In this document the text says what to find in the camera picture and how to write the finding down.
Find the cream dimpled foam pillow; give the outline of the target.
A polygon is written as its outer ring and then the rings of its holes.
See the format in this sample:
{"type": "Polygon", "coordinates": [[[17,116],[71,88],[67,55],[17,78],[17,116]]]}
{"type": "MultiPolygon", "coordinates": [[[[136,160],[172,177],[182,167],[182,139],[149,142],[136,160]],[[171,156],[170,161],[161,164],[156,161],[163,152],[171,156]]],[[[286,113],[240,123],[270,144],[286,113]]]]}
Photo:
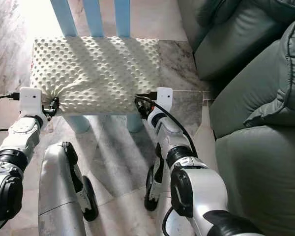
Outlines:
{"type": "Polygon", "coordinates": [[[161,81],[160,41],[128,37],[39,37],[33,43],[30,86],[42,103],[59,99],[63,115],[135,113],[137,94],[161,81]]]}

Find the dark green leather sofa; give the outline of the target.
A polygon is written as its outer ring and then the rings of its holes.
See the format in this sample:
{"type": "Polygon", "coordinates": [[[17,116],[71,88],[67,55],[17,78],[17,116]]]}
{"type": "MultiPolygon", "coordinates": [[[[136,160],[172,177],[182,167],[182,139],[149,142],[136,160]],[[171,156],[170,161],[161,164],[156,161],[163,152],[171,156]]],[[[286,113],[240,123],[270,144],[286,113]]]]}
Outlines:
{"type": "Polygon", "coordinates": [[[209,115],[228,210],[295,236],[295,0],[177,0],[209,115]]]}

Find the silver left robot leg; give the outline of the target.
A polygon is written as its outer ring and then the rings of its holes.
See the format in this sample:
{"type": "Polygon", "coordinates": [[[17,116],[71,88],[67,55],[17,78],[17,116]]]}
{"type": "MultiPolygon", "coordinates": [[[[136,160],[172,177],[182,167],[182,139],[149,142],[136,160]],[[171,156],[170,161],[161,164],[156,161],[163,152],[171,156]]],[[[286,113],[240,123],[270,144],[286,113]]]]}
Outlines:
{"type": "Polygon", "coordinates": [[[40,167],[39,236],[87,236],[84,222],[97,217],[93,184],[82,175],[74,146],[49,146],[40,167]]]}

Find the light blue wooden chair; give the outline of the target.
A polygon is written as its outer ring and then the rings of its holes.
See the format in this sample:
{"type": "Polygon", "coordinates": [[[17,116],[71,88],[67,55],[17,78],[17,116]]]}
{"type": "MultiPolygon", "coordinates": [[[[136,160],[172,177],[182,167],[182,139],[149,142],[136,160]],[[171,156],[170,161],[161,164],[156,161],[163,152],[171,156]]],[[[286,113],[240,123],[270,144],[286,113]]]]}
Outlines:
{"type": "MultiPolygon", "coordinates": [[[[77,36],[75,20],[67,0],[50,0],[56,20],[64,36],[77,36]]],[[[99,0],[82,0],[91,36],[104,36],[103,18],[99,0]]],[[[120,37],[130,37],[130,0],[114,0],[116,33],[120,37]]],[[[76,133],[85,133],[90,123],[84,116],[65,116],[65,121],[76,133]]],[[[138,114],[126,116],[126,126],[130,133],[136,133],[143,127],[138,114]]]]}

